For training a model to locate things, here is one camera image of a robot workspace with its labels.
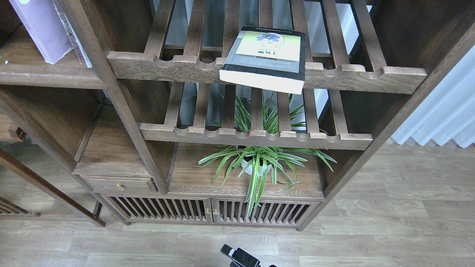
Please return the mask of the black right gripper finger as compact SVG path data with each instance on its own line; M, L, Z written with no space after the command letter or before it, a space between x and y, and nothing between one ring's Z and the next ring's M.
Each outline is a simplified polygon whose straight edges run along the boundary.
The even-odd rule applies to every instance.
M231 259L230 267L260 267L260 261L241 248L235 250L224 244L220 252Z

